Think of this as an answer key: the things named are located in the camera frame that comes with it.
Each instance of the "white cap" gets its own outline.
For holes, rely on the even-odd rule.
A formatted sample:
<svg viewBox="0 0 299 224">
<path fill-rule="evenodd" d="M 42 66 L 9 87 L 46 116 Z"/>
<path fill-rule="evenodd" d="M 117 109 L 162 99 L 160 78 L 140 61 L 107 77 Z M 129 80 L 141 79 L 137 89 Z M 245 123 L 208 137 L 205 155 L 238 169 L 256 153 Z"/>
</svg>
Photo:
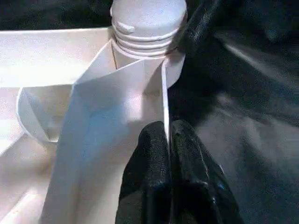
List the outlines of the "white cap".
<svg viewBox="0 0 299 224">
<path fill-rule="evenodd" d="M 173 39 L 186 23 L 186 2 L 114 0 L 110 13 L 117 43 L 124 51 L 160 56 L 176 47 Z"/>
</svg>

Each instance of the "black glove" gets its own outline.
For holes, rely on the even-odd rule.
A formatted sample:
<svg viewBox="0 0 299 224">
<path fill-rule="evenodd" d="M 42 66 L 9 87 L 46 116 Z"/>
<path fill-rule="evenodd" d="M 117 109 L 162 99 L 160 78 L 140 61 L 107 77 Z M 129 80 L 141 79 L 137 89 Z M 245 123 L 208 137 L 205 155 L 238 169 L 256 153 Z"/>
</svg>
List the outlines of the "black glove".
<svg viewBox="0 0 299 224">
<path fill-rule="evenodd" d="M 171 166 L 163 123 L 141 131 L 123 174 L 115 223 L 242 224 L 220 166 L 191 126 L 178 120 L 171 131 Z"/>
</svg>

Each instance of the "gloved hand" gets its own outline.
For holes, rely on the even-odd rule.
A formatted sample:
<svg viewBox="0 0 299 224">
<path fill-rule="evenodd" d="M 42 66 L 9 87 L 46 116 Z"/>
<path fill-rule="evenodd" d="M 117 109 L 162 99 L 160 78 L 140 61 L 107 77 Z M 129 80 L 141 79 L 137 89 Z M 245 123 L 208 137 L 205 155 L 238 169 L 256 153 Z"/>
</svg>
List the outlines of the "gloved hand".
<svg viewBox="0 0 299 224">
<path fill-rule="evenodd" d="M 171 132 L 169 152 L 162 122 L 141 131 L 123 174 L 115 223 L 242 224 L 223 171 L 193 128 L 178 120 Z"/>
</svg>

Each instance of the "white plastic part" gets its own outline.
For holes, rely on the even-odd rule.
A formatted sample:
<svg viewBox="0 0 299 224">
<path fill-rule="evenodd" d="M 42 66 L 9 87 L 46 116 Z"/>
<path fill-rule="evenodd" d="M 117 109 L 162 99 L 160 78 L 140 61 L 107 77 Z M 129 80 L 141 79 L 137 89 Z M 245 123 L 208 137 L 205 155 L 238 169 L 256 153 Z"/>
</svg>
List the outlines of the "white plastic part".
<svg viewBox="0 0 299 224">
<path fill-rule="evenodd" d="M 18 88 L 0 88 L 0 224 L 37 224 L 53 154 L 23 134 L 17 93 Z"/>
<path fill-rule="evenodd" d="M 110 37 L 107 28 L 0 31 L 0 86 L 73 84 Z"/>
<path fill-rule="evenodd" d="M 107 61 L 112 43 L 72 89 L 42 224 L 114 223 L 122 172 L 140 131 L 160 120 L 169 137 L 167 77 L 178 78 L 184 57 L 133 60 L 118 52 Z"/>
<path fill-rule="evenodd" d="M 102 34 L 102 38 L 104 39 L 101 39 L 100 42 L 104 43 L 106 38 L 111 33 L 111 30 L 110 28 L 95 29 L 94 31 L 90 29 L 89 32 L 93 34 Z M 61 36 L 64 36 L 63 31 L 60 31 L 58 33 Z M 38 35 L 35 34 L 34 39 L 36 38 L 40 39 L 41 37 L 39 38 Z M 129 54 L 126 51 L 122 50 L 119 45 L 116 44 L 114 38 L 110 38 L 110 41 L 107 42 L 109 42 L 110 46 L 112 47 L 106 48 L 105 50 L 101 51 L 101 57 L 100 59 L 98 59 L 98 64 L 101 65 L 101 70 L 96 68 L 96 73 L 94 74 L 95 76 L 98 76 L 99 74 L 101 74 L 102 76 L 108 75 L 116 69 L 119 69 L 141 59 L 148 61 L 147 66 L 144 69 L 146 74 L 151 74 L 157 69 L 157 67 L 159 67 L 163 60 L 169 58 L 171 60 L 169 62 L 169 65 L 171 65 L 171 67 L 173 68 L 172 72 L 167 76 L 168 87 L 173 85 L 179 78 L 181 67 L 184 62 L 184 55 L 178 53 L 177 51 L 171 52 L 168 56 L 163 55 L 159 57 L 142 57 Z M 86 64 L 85 70 L 87 68 L 89 70 L 92 69 L 90 63 L 92 63 L 92 59 L 88 64 Z M 68 77 L 77 77 L 76 79 L 79 78 L 78 74 L 67 74 Z M 66 82 L 66 80 L 63 81 L 58 79 L 58 77 L 64 76 L 64 71 L 57 71 L 56 75 L 57 84 Z M 17 115 L 20 125 L 22 126 L 25 133 L 48 147 L 48 143 L 56 144 L 58 142 L 64 114 L 69 105 L 73 81 L 69 79 L 68 84 L 49 86 L 39 86 L 41 84 L 40 82 L 42 82 L 41 79 L 36 80 L 36 83 L 34 85 L 37 86 L 23 87 L 20 89 L 17 100 Z"/>
<path fill-rule="evenodd" d="M 187 16 L 185 0 L 115 0 L 110 14 L 120 48 L 139 56 L 173 50 Z"/>
<path fill-rule="evenodd" d="M 44 144 L 58 142 L 71 88 L 72 85 L 20 88 L 17 115 L 28 135 Z"/>
<path fill-rule="evenodd" d="M 118 1 L 111 11 L 121 10 Z M 39 141 L 18 125 L 1 136 L 0 224 L 38 223 L 50 181 L 49 147 L 56 148 L 61 127 L 39 223 L 114 223 L 122 172 L 141 129 L 161 120 L 169 138 L 167 88 L 184 62 L 176 50 L 165 53 L 175 46 L 185 2 L 144 2 L 153 16 L 144 14 L 140 24 L 112 12 L 118 43 L 111 28 L 0 32 L 0 86 L 22 87 L 12 111 Z M 10 127 L 17 121 L 3 120 Z"/>
</svg>

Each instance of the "gloved finger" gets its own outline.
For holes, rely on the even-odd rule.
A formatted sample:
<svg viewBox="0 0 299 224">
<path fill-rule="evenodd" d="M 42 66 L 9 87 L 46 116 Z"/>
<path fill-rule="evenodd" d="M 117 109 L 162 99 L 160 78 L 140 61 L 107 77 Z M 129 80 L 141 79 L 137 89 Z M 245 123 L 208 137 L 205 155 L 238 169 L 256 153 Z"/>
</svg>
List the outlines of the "gloved finger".
<svg viewBox="0 0 299 224">
<path fill-rule="evenodd" d="M 116 224 L 168 224 L 171 177 L 162 122 L 143 128 L 122 177 Z"/>
<path fill-rule="evenodd" d="M 178 223 L 242 224 L 220 166 L 185 121 L 171 125 L 174 213 Z"/>
<path fill-rule="evenodd" d="M 221 21 L 235 0 L 203 0 L 187 23 L 178 50 L 194 56 L 199 48 L 208 44 L 213 28 Z"/>
</svg>

